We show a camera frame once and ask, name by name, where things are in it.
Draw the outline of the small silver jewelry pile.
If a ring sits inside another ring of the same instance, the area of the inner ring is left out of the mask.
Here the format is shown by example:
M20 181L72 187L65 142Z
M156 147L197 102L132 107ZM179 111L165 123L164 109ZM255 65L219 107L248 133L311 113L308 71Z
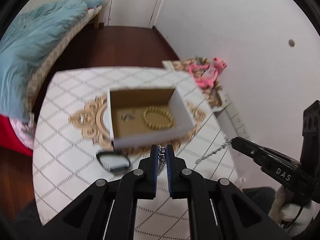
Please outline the small silver jewelry pile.
M132 120L135 120L135 118L136 118L135 111L131 111L130 113L124 112L121 114L121 121L122 122L132 121Z

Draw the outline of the white cardboard box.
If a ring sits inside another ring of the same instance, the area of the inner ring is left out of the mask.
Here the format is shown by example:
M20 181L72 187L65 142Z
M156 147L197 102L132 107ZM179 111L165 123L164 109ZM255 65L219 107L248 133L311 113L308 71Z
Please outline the white cardboard box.
M135 120L121 114L135 111ZM111 142L116 150L139 148L182 139L196 122L176 87L109 90L107 114Z

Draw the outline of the black smart watch band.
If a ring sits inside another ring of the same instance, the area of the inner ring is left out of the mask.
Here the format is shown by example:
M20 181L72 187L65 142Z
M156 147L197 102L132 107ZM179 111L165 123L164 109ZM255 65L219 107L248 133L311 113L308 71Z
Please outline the black smart watch band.
M96 158L102 168L114 175L125 174L131 168L131 161L122 151L98 151Z

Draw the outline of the white patterned tablecloth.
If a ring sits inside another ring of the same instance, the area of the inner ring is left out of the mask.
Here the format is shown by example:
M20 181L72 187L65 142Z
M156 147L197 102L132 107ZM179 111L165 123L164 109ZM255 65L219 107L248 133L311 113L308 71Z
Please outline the white patterned tablecloth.
M101 179L134 174L152 145L172 145L203 178L240 181L225 136L193 77L157 68L57 72L35 131L33 184L42 224Z

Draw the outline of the white power strip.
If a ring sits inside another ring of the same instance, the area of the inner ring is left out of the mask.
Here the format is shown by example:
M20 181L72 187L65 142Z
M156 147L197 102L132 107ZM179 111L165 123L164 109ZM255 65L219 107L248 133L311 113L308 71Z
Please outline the white power strip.
M249 140L251 137L235 104L233 102L229 103L225 110L237 136Z

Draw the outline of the checkered cardboard box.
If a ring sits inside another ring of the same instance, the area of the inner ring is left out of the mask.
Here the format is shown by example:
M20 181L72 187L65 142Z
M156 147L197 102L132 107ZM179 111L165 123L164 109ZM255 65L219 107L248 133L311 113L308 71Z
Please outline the checkered cardboard box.
M228 103L222 92L218 77L227 68L226 61L214 57L194 57L182 61L162 61L163 67L170 71L189 74L204 94L214 112L222 111Z

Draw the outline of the pink panther plush toy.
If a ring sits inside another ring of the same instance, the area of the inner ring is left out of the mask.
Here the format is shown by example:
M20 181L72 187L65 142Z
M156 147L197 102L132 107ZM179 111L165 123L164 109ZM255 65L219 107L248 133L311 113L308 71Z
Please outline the pink panther plush toy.
M227 67L227 63L217 57L207 65L191 64L188 73L201 89L213 88L217 77Z

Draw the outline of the red bed sheet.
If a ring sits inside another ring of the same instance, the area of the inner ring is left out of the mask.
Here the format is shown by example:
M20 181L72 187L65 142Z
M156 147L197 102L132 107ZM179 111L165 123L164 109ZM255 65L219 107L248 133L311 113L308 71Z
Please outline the red bed sheet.
M19 120L1 115L1 147L32 157L34 129Z

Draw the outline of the bed with beige mattress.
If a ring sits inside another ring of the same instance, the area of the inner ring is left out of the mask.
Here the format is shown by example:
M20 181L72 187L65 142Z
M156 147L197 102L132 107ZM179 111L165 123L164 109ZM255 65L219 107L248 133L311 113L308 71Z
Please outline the bed with beige mattress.
M104 5L100 5L96 8L88 9L84 17L81 18L75 25L71 27L71 29L69 29L69 31L67 31L66 34L62 36L62 40L49 53L38 70L32 74L27 85L27 93L25 98L25 106L28 112L32 111L40 89L55 61L60 57L71 40L82 30L86 24L91 22L94 18L99 18L100 11L104 9L104 7Z

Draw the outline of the white door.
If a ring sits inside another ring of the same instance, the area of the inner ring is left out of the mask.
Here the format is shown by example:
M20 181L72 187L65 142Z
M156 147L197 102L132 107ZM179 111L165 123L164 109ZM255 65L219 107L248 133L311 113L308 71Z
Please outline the white door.
M162 0L110 0L107 26L152 28Z

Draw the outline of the light blue duvet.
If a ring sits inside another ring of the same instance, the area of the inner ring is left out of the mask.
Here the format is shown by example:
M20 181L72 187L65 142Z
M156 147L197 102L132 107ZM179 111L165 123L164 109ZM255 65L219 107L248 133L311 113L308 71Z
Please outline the light blue duvet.
M104 0L60 0L19 14L1 39L1 115L28 122L32 75L65 35Z

